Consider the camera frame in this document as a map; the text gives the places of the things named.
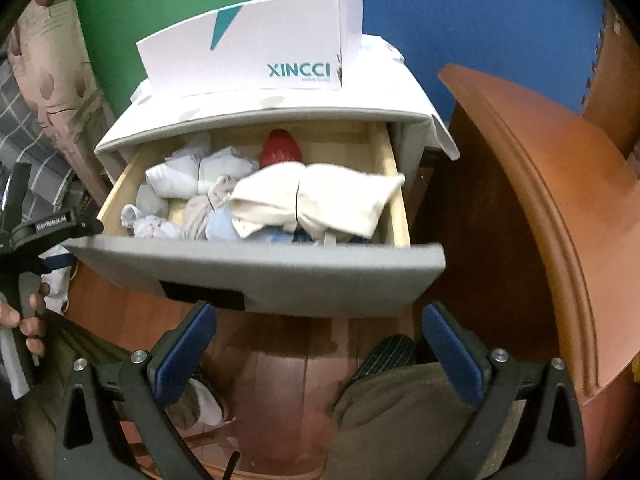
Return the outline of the white floral underwear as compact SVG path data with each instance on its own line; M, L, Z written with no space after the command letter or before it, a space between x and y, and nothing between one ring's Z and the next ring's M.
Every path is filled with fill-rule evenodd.
M134 237L171 238L172 240L182 237L181 226L177 226L167 219L146 214L133 204L128 204L122 208L120 223Z

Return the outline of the light blue underwear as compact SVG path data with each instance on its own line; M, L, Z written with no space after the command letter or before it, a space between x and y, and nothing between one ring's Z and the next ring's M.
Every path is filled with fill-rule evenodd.
M226 242L239 240L239 234L235 231L232 220L232 213L226 206L209 211L205 229L206 238Z

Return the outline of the beige underwear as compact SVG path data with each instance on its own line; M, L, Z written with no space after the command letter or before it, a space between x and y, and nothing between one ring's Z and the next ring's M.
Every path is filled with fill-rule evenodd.
M182 212L182 234L187 240L204 240L208 215L224 206L238 180L223 174L204 194L190 198Z

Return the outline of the light grey underwear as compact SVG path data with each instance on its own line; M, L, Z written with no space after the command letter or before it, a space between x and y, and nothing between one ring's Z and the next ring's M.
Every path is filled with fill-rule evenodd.
M205 157L190 153L166 158L145 170L145 181L160 198L190 200L206 194L219 177L240 180L259 169L258 161L242 155L233 146Z

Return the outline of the cream white garment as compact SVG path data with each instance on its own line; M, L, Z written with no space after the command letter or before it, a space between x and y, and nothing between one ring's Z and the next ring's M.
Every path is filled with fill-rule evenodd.
M366 174L332 164L279 162L235 185L228 208L239 236L264 226L318 240L327 232L370 240L390 199L405 184L403 174Z

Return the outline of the grey plaid blanket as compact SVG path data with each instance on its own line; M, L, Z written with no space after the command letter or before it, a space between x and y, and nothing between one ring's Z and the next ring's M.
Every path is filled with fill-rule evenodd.
M38 220L88 197L73 169L38 125L1 47L0 145L1 193L17 162L30 165L29 185L22 205L24 220Z

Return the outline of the person's olive trouser leg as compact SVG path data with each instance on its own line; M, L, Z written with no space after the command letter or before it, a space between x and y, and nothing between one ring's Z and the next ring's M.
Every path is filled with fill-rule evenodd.
M409 336L389 336L337 396L323 477L424 479L474 414L439 363L418 364Z

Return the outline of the floral beige pillow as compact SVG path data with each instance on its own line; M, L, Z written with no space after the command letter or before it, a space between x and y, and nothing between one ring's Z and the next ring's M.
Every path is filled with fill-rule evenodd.
M43 133L103 204L111 187L94 149L115 116L96 82L75 0L32 0L9 33L9 61Z

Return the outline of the red knitted garment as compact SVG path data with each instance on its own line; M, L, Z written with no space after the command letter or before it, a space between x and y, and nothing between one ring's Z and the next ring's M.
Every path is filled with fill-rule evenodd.
M302 161L302 150L291 133L285 129L274 129L269 133L258 157L260 168L280 164L280 162Z

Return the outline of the patterned white cloth cover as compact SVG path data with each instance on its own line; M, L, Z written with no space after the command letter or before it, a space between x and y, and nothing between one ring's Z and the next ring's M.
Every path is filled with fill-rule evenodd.
M427 137L450 159L460 152L438 111L400 53L380 36L364 35L340 88L181 91L149 86L129 109L143 131L198 120L285 113L357 114L389 122L425 122Z

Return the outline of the white XINCCI cardboard box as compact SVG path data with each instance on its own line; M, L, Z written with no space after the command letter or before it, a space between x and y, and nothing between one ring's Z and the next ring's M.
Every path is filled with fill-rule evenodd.
M159 87L340 88L362 37L363 0L250 0L137 42Z

